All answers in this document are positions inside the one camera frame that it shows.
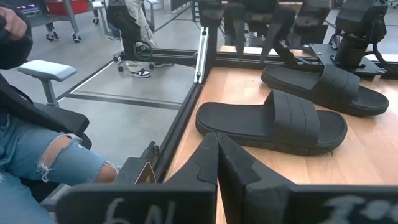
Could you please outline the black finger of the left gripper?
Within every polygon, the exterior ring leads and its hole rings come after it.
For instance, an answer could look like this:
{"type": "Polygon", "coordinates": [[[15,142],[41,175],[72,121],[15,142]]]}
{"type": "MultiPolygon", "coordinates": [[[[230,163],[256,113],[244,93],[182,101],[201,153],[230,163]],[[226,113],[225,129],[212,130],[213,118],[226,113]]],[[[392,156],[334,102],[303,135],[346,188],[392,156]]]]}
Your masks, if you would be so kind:
{"type": "Polygon", "coordinates": [[[238,59],[244,55],[245,8],[243,4],[227,4],[225,8],[226,35],[236,48],[238,59]]]}
{"type": "Polygon", "coordinates": [[[281,57],[285,54],[284,51],[286,51],[286,49],[281,41],[287,38],[294,20],[295,11],[293,9],[275,10],[262,45],[260,63],[264,63],[272,49],[274,49],[281,57]]]}

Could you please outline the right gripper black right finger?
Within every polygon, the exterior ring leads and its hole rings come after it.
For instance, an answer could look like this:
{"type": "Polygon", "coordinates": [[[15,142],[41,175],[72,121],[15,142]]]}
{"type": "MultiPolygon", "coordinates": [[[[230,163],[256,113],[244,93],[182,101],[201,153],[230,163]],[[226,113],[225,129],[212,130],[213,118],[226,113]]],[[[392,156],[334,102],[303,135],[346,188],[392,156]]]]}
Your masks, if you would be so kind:
{"type": "Polygon", "coordinates": [[[299,185],[219,134],[218,178],[228,223],[397,223],[397,187],[299,185]]]}

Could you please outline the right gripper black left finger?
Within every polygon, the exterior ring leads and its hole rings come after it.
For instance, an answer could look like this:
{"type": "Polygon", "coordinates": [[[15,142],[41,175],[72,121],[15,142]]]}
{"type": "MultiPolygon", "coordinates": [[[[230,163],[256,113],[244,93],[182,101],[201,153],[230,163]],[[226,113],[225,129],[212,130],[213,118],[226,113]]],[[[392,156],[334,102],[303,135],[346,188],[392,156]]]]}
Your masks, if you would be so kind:
{"type": "Polygon", "coordinates": [[[83,184],[61,196],[64,224],[214,223],[218,138],[208,133],[186,163],[163,184],[83,184]]]}

